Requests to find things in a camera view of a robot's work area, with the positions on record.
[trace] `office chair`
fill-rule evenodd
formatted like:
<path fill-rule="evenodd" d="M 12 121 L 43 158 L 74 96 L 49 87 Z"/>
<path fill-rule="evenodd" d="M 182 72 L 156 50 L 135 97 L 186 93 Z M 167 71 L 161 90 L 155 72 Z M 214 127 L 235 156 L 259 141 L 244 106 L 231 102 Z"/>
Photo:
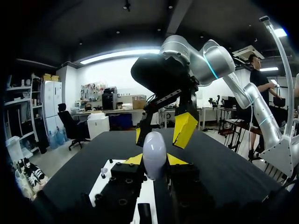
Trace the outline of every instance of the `office chair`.
<path fill-rule="evenodd" d="M 71 145 L 69 146 L 69 150 L 71 151 L 71 147 L 75 145 L 76 143 L 79 143 L 81 149 L 81 142 L 82 141 L 90 141 L 87 140 L 86 138 L 90 138 L 89 132 L 88 132 L 88 127 L 85 124 L 85 121 L 75 121 L 70 113 L 65 110 L 66 105 L 65 104 L 59 104 L 58 105 L 58 115 L 64 124 L 65 127 L 65 132 L 66 136 L 69 139 L 72 139 L 73 141 L 71 142 Z"/>

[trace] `black t-shirt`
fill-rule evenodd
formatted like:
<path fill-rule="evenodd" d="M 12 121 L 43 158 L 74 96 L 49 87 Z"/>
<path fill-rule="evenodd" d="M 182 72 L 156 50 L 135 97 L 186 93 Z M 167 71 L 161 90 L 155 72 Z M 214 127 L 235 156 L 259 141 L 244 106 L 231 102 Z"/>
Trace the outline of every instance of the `black t-shirt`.
<path fill-rule="evenodd" d="M 260 71 L 256 69 L 253 69 L 250 74 L 250 82 L 256 85 L 257 87 L 269 83 L 266 75 L 263 75 Z M 266 104 L 269 106 L 269 90 L 261 92 L 261 95 L 265 100 Z"/>

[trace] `white box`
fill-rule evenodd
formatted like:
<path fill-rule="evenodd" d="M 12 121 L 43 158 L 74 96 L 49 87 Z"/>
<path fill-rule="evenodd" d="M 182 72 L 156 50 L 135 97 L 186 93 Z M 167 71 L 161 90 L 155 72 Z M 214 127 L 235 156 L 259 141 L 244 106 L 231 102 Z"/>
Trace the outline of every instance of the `white box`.
<path fill-rule="evenodd" d="M 102 132 L 108 132 L 110 130 L 109 117 L 87 120 L 87 125 L 91 140 Z"/>
<path fill-rule="evenodd" d="M 20 146 L 20 138 L 14 136 L 6 141 L 6 147 L 11 158 L 11 161 L 18 161 L 24 158 L 23 152 Z"/>

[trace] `water bottle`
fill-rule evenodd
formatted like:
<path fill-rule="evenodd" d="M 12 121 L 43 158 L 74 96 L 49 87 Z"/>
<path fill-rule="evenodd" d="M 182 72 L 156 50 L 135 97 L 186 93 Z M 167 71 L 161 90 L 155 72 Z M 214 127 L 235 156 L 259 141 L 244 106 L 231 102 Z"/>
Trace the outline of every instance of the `water bottle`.
<path fill-rule="evenodd" d="M 64 144 L 64 134 L 62 131 L 59 130 L 59 127 L 57 127 L 56 142 L 60 146 L 62 146 Z"/>
<path fill-rule="evenodd" d="M 55 139 L 55 135 L 49 131 L 48 141 L 51 149 L 56 149 L 58 147 Z"/>
<path fill-rule="evenodd" d="M 65 142 L 67 142 L 69 140 L 67 135 L 66 135 L 65 127 L 64 127 L 64 140 L 65 140 Z"/>

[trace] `black table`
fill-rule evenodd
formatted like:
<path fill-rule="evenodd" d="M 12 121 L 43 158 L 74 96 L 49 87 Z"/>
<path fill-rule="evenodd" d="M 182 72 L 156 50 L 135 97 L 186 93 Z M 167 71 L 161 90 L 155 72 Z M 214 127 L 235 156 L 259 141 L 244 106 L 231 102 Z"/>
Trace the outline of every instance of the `black table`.
<path fill-rule="evenodd" d="M 217 206 L 232 201 L 245 204 L 262 200 L 270 190 L 280 187 L 259 168 L 201 131 L 194 131 L 185 149 L 172 145 L 172 128 L 157 131 L 164 136 L 168 153 L 193 162 L 199 168 L 199 177 Z M 43 188 L 45 194 L 59 209 L 72 207 L 80 193 L 89 194 L 108 159 L 123 160 L 142 152 L 142 148 L 135 145 L 135 135 L 135 131 L 100 134 L 49 180 Z M 171 201 L 165 181 L 154 182 L 159 223 L 171 223 L 168 219 Z M 38 199 L 34 205 L 42 210 Z"/>

